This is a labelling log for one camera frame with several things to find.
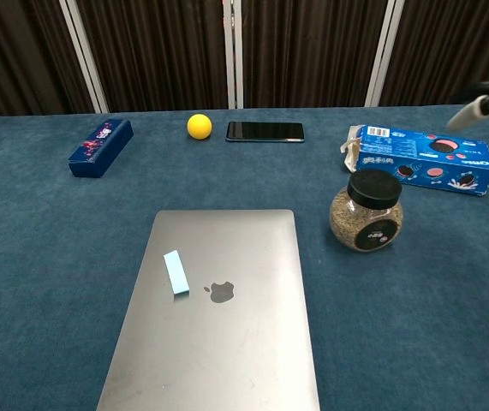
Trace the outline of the dark blue rectangular box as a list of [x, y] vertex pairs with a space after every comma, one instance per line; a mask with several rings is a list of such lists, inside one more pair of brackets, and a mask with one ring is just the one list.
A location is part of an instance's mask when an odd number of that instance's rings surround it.
[[129, 120], [109, 118], [101, 122], [69, 157], [71, 173], [101, 178], [133, 135]]

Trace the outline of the dark brown curtain panel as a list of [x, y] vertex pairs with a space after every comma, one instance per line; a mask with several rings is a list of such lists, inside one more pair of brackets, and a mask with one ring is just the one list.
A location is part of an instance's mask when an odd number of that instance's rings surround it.
[[92, 111], [59, 0], [0, 0], [0, 116]]
[[388, 0], [242, 0], [247, 108], [365, 103]]
[[223, 0], [76, 0], [109, 110], [228, 106]]
[[489, 81], [489, 0], [405, 0], [382, 106], [446, 104]]

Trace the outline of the silver laptop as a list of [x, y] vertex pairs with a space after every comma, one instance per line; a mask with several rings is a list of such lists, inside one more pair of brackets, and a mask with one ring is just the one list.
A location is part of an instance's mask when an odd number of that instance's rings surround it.
[[320, 411], [292, 211], [158, 212], [97, 411]]

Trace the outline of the yellow ball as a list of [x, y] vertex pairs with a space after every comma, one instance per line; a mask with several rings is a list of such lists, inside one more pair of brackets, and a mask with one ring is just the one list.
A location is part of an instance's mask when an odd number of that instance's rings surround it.
[[207, 139], [212, 133], [212, 121], [205, 114], [193, 114], [188, 119], [187, 131], [195, 140]]

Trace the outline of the light blue eraser strip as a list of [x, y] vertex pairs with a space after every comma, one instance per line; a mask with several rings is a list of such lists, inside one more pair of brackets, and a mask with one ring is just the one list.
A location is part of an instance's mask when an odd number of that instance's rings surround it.
[[175, 297], [188, 295], [190, 288], [180, 254], [173, 250], [164, 255], [164, 264], [167, 270], [172, 293]]

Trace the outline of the black smartphone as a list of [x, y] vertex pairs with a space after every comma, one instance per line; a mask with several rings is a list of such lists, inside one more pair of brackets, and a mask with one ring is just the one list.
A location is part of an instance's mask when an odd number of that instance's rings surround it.
[[298, 122], [229, 122], [226, 137], [231, 142], [305, 141], [304, 128]]

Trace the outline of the blue Oreo cookie box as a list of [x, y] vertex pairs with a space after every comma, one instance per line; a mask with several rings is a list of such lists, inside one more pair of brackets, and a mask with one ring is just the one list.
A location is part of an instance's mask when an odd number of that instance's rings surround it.
[[480, 140], [355, 125], [340, 152], [352, 173], [383, 170], [402, 184], [475, 196], [489, 188], [489, 146]]

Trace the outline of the glass jar with black lid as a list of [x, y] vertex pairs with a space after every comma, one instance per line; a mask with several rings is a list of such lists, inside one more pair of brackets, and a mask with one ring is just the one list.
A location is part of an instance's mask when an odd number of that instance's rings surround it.
[[388, 246], [403, 226], [402, 184], [383, 170], [357, 170], [331, 202], [333, 235], [346, 247], [367, 253]]

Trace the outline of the white partition frame post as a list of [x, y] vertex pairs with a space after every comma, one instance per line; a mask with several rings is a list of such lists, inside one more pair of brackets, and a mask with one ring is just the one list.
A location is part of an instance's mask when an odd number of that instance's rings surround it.
[[106, 114], [110, 109], [77, 1], [58, 0], [58, 2], [63, 12], [63, 18], [69, 31], [92, 107], [96, 113]]
[[404, 4], [405, 0], [387, 0], [378, 46], [368, 82], [365, 107], [377, 107], [379, 105]]
[[244, 108], [242, 0], [222, 0], [229, 109]]

